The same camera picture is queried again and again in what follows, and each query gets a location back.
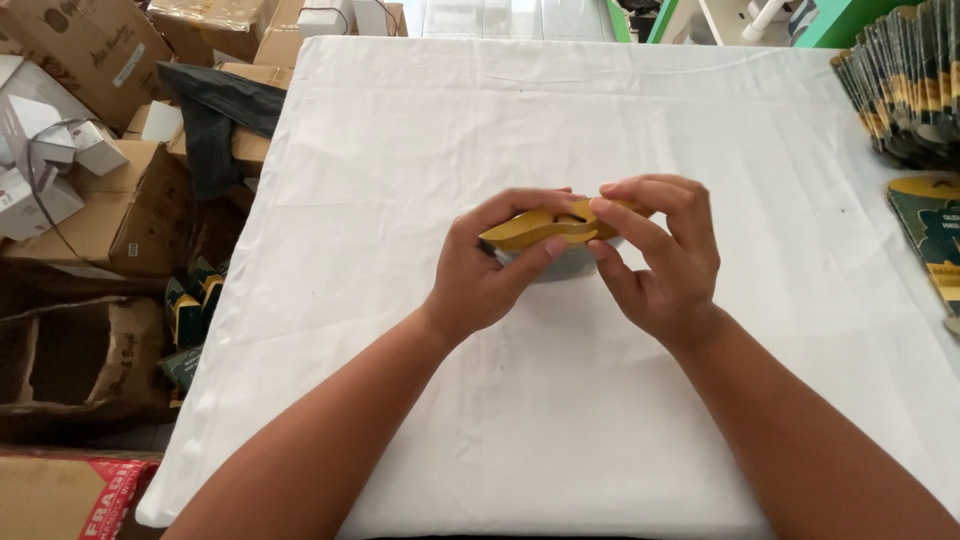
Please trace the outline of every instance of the white tiled floor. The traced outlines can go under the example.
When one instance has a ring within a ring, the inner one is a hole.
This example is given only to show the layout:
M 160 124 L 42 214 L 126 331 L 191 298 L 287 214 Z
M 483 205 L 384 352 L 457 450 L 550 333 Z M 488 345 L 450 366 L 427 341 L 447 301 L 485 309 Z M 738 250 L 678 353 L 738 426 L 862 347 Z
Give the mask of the white tiled floor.
M 607 0 L 397 0 L 410 37 L 616 41 Z

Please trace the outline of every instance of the white tablecloth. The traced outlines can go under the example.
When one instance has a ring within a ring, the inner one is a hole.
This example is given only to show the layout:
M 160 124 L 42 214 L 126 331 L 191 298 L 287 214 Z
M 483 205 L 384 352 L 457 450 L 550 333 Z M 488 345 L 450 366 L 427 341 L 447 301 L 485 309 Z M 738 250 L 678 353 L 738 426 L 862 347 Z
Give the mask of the white tablecloth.
M 137 519 L 417 306 L 503 187 L 674 172 L 712 193 L 716 302 L 960 511 L 958 350 L 830 51 L 318 37 L 300 51 L 196 380 Z M 636 267 L 642 257 L 620 248 Z M 599 277 L 535 285 L 447 359 L 345 539 L 765 537 L 706 409 Z

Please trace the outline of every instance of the white shelf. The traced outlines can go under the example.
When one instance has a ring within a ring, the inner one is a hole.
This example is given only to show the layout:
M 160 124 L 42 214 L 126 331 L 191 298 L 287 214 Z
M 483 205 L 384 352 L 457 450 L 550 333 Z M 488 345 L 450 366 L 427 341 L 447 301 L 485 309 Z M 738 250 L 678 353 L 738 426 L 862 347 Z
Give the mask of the white shelf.
M 786 33 L 786 22 L 770 23 L 766 34 L 756 43 L 743 38 L 743 29 L 753 20 L 747 13 L 748 4 L 750 0 L 700 0 L 700 8 L 707 16 L 717 45 L 788 47 L 790 35 Z

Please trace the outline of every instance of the left hand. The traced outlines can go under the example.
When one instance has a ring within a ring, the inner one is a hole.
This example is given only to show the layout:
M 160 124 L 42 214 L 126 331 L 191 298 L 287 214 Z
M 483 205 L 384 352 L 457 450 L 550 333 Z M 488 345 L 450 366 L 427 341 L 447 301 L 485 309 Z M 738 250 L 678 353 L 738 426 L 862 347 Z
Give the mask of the left hand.
M 566 240 L 547 238 L 504 267 L 480 249 L 480 233 L 525 210 L 572 212 L 570 203 L 582 198 L 569 188 L 506 189 L 455 219 L 440 253 L 433 290 L 423 303 L 431 323 L 456 344 L 503 318 L 520 293 L 564 252 Z

